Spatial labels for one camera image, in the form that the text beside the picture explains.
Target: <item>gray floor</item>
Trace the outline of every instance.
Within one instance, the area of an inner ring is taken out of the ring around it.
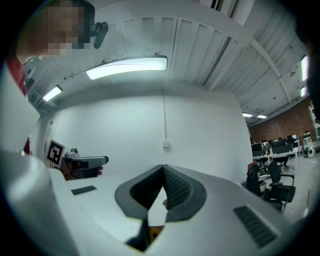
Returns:
[[[320,153],[315,154],[314,158],[305,158],[298,156],[298,170],[295,172],[295,158],[287,162],[289,169],[284,170],[285,174],[295,174],[294,186],[296,187],[295,195],[291,203],[286,205],[283,216],[291,224],[303,218],[308,200],[309,191],[309,210],[314,206],[315,199],[320,193]],[[292,185],[292,178],[282,177],[284,185]]]

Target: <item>office chair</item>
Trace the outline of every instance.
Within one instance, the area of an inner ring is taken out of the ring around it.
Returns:
[[[260,171],[260,168],[258,165],[254,164],[250,168],[251,171],[248,172],[247,178],[246,178],[246,189],[250,192],[254,193],[256,196],[261,197],[262,199],[272,205],[274,208],[276,208],[278,211],[281,212],[282,210],[282,202],[281,200],[276,199],[265,199],[265,193],[261,192],[260,185],[259,185],[259,177],[258,173]]]
[[[280,173],[277,162],[272,161],[269,164],[269,173],[271,175],[272,183],[269,184],[271,190],[269,191],[269,199],[277,199],[285,202],[283,211],[286,208],[287,202],[291,203],[296,192],[296,187],[294,186],[295,176],[292,174],[283,174]],[[283,185],[282,182],[279,182],[281,177],[291,177],[292,185]]]

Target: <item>red shirt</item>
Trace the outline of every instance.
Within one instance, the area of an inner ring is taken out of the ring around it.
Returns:
[[[25,74],[25,67],[16,57],[16,53],[9,55],[6,58],[6,63],[8,69],[16,82],[17,86],[23,93],[25,97],[27,97],[27,88],[25,85],[26,74]],[[27,139],[26,144],[24,146],[24,152],[30,154],[30,141]]]

